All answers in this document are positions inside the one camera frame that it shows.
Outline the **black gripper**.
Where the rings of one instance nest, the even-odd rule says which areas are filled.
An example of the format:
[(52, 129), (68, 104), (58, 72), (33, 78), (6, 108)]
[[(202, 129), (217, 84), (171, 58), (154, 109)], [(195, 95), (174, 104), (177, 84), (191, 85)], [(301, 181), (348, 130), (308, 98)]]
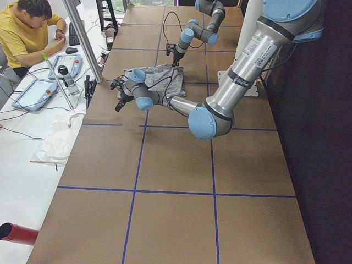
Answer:
[(132, 95), (130, 95), (130, 92), (127, 92), (125, 90), (125, 83), (126, 80), (124, 80), (122, 77), (117, 77), (115, 78), (112, 83), (110, 84), (110, 90), (117, 89), (117, 99), (120, 99), (120, 101), (117, 103), (115, 107), (115, 111), (119, 112), (123, 106), (127, 103), (133, 100)]
[(173, 67), (179, 66), (179, 61), (184, 57), (185, 49), (181, 48), (178, 44), (166, 44), (166, 55), (173, 54)]

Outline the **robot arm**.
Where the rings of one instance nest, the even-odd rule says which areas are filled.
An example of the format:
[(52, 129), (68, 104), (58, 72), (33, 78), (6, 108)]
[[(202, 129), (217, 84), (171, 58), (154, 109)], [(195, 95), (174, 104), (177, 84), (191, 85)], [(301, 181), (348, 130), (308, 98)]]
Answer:
[(191, 42), (194, 38), (214, 46), (218, 41), (219, 27), (226, 17), (226, 10), (221, 1), (196, 0), (195, 8), (197, 11), (211, 17), (211, 21), (207, 27), (202, 27), (196, 19), (191, 19), (186, 27), (181, 30), (180, 39), (177, 44), (167, 43), (166, 53), (173, 53), (172, 66), (179, 65), (179, 61), (186, 54)]
[(324, 1), (261, 1), (256, 31), (223, 74), (216, 92), (203, 103), (171, 95), (167, 90), (154, 91), (145, 83), (145, 72), (133, 69), (126, 78), (116, 78), (110, 85), (119, 90), (115, 110), (120, 111), (130, 101), (142, 111), (160, 105), (186, 116), (191, 133), (198, 139), (225, 135), (233, 126), (235, 106), (273, 56), (283, 45), (319, 39), (324, 14)]

